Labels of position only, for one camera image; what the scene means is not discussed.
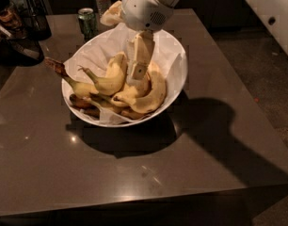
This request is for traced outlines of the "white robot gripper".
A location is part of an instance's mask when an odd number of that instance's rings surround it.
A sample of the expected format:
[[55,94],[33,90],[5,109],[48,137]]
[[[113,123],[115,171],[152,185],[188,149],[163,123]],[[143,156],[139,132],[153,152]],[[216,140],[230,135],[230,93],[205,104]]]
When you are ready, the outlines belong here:
[[106,26],[124,21],[129,28],[139,31],[127,42],[131,79],[142,80],[146,74],[155,45],[152,31],[161,30],[171,17],[173,8],[170,3],[170,0],[118,0],[100,18]]

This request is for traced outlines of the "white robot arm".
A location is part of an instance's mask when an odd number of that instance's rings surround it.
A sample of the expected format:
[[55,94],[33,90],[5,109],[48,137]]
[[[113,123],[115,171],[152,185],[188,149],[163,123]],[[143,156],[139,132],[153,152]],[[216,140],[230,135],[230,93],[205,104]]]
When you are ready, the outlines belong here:
[[[124,23],[136,32],[130,74],[140,80],[152,60],[153,34],[163,29],[180,0],[119,0],[101,17],[107,26]],[[244,0],[288,56],[288,0]]]

